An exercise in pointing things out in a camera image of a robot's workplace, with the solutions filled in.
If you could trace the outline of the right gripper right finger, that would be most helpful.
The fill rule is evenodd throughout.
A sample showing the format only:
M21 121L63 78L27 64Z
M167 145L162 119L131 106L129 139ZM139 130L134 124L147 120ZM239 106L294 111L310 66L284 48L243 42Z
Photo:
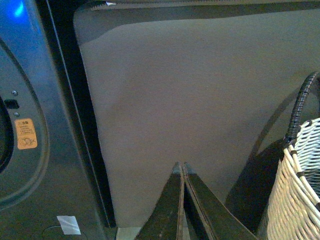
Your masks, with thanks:
M256 240L189 163L183 165L184 211L192 240Z

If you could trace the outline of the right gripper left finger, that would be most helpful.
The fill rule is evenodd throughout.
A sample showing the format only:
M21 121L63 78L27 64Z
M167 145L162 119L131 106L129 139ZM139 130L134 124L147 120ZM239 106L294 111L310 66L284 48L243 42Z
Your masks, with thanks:
M185 180L176 162L152 214L135 236L137 240L183 239Z

